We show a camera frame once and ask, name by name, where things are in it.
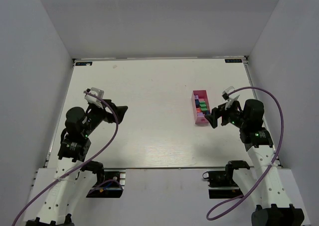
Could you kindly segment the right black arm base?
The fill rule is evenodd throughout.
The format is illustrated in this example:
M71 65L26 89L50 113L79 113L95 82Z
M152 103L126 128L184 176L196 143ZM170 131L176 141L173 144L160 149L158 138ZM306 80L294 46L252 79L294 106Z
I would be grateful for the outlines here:
M225 171L206 171L202 178L208 182L210 199L232 199L243 194L233 180L226 179Z

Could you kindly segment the green wood block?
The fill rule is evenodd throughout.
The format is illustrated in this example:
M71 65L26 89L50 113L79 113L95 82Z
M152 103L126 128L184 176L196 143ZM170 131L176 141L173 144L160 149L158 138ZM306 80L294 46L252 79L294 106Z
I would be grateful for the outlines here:
M205 101L200 101L199 102L199 108L202 112L206 112L207 111L207 104Z

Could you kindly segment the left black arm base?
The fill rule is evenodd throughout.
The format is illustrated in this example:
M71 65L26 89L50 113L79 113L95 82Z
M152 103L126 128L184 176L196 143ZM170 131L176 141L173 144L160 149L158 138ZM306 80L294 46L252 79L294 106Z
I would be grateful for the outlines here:
M105 170L103 181L97 181L87 194L87 198L119 199L124 190L126 172L124 170Z

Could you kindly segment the pink plastic box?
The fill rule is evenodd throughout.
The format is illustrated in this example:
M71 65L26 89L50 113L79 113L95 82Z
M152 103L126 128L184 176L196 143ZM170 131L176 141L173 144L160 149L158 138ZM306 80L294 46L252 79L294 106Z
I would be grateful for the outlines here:
M204 117L204 119L198 119L197 118L195 100L199 100L199 102L200 101L205 101L206 104L207 104L207 111L203 112L203 114L204 114L204 116L206 114L210 114L211 110L210 110L210 106L209 106L209 101L208 101L208 96L207 96L206 90L194 90L194 91L192 91L191 104L192 104L192 110L193 110L195 124L208 124L208 121L206 120L205 117Z

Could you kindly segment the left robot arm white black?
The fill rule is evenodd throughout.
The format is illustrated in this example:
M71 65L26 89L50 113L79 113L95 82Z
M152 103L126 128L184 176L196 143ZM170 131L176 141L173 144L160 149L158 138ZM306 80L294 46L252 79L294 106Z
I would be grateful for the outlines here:
M128 110L111 100L88 100L88 107L73 107L66 113L61 134L57 167L52 185L35 219L28 226L72 226L72 215L77 204L91 188L105 181L104 166L97 161L86 162L91 146L89 135L105 121L120 124Z

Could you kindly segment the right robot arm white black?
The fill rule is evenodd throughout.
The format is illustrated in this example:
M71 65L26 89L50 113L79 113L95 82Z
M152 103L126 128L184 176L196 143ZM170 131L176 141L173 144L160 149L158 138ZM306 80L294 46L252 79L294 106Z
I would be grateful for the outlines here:
M238 101L219 105L206 115L206 119L213 128L217 128L219 118L222 125L230 123L239 128L240 139L256 174L252 174L245 161L229 161L225 179L236 183L243 198L255 209L251 215L252 225L300 226L305 215L302 209L294 207L272 161L275 158L273 141L263 127L263 115L263 103L249 99L243 108Z

